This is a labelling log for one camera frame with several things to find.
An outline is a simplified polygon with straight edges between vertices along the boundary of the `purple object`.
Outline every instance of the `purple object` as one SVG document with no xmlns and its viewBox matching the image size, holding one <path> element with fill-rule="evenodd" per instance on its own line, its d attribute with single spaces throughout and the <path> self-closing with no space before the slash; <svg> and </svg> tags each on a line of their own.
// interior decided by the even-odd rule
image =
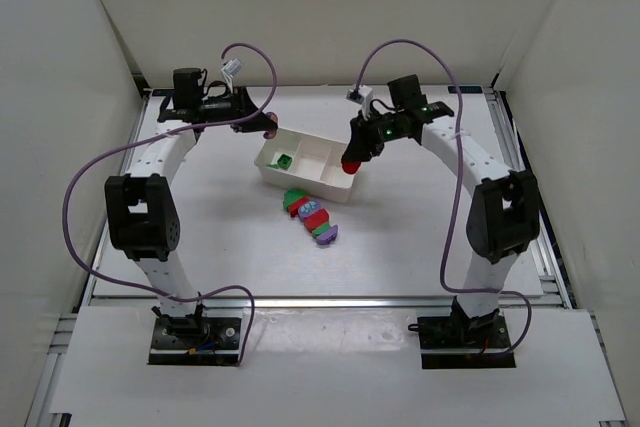
<svg viewBox="0 0 640 427">
<path fill-rule="evenodd" d="M 318 237 L 316 237 L 316 242 L 319 245 L 328 245 L 338 237 L 338 226 L 334 225 L 329 230 L 321 233 Z"/>
<path fill-rule="evenodd" d="M 322 209 L 322 205 L 317 200 L 310 200 L 309 202 L 302 204 L 298 209 L 298 218 L 300 218 L 301 222 L 304 222 L 305 219 L 308 219 L 317 211 Z"/>
</svg>

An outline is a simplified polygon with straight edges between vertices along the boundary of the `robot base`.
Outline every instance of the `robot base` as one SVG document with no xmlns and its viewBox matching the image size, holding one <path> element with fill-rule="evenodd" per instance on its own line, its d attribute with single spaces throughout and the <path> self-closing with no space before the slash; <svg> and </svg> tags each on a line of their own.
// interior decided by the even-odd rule
<svg viewBox="0 0 640 427">
<path fill-rule="evenodd" d="M 242 319 L 238 317 L 203 317 L 201 319 L 206 338 L 176 337 L 167 333 L 169 320 L 158 318 L 153 327 L 149 365 L 209 365 L 233 366 L 238 363 L 240 346 L 240 327 Z M 189 354 L 188 350 L 211 341 L 220 345 L 216 351 L 210 350 Z"/>
<path fill-rule="evenodd" d="M 511 346 L 504 317 L 498 315 L 489 329 L 474 335 L 464 344 L 454 334 L 451 317 L 418 317 L 409 326 L 418 332 L 422 368 L 432 369 L 505 369 L 516 366 L 513 352 L 498 353 Z"/>
</svg>

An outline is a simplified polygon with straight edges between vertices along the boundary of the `toy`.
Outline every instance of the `toy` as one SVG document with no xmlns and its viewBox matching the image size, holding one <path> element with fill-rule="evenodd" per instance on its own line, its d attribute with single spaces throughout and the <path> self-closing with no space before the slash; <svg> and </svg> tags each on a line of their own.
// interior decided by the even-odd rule
<svg viewBox="0 0 640 427">
<path fill-rule="evenodd" d="M 285 192 L 282 202 L 291 218 L 296 215 L 319 245 L 328 245 L 338 236 L 338 226 L 329 223 L 329 213 L 317 200 L 311 200 L 301 189 Z"/>
</svg>

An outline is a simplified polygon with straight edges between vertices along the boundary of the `green block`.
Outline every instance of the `green block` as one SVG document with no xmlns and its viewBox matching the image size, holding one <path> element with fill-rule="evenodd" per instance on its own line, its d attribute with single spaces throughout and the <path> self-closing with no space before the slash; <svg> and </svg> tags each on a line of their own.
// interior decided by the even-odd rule
<svg viewBox="0 0 640 427">
<path fill-rule="evenodd" d="M 324 224 L 322 224 L 320 227 L 318 227 L 317 229 L 314 229 L 313 232 L 311 232 L 311 235 L 313 236 L 313 238 L 315 239 L 317 236 L 319 236 L 320 234 L 324 234 L 327 230 L 329 230 L 331 228 L 331 224 L 329 222 L 325 222 Z"/>
<path fill-rule="evenodd" d="M 291 162 L 293 162 L 293 159 L 291 157 L 289 157 L 287 154 L 282 154 L 278 159 L 278 167 L 280 167 L 282 170 L 287 170 L 289 167 L 291 167 Z"/>
<path fill-rule="evenodd" d="M 291 189 L 284 193 L 284 201 L 282 207 L 287 210 L 291 204 L 300 200 L 302 197 L 306 197 L 307 193 L 302 189 Z"/>
</svg>

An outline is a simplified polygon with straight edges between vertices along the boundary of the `white wall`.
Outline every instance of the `white wall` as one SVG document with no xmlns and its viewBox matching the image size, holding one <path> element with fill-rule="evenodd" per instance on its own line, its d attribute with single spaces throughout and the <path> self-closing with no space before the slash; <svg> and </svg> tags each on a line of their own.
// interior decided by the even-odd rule
<svg viewBox="0 0 640 427">
<path fill-rule="evenodd" d="M 421 40 L 463 81 L 489 84 L 503 67 L 511 75 L 552 1 L 103 0 L 152 86 L 170 86 L 179 66 L 217 71 L 220 50 L 234 41 L 270 53 L 284 84 L 353 83 L 369 51 L 392 37 Z M 446 82 L 437 64 L 409 47 L 382 53 L 367 82 L 413 72 Z M 270 82 L 258 62 L 242 79 Z"/>
<path fill-rule="evenodd" d="M 508 98 L 580 305 L 640 425 L 640 0 L 557 0 Z"/>
<path fill-rule="evenodd" d="M 0 423 L 23 425 L 56 320 L 83 276 L 61 203 L 73 173 L 125 141 L 140 99 L 97 0 L 0 0 Z M 78 188 L 80 252 L 100 228 L 105 162 Z"/>
</svg>

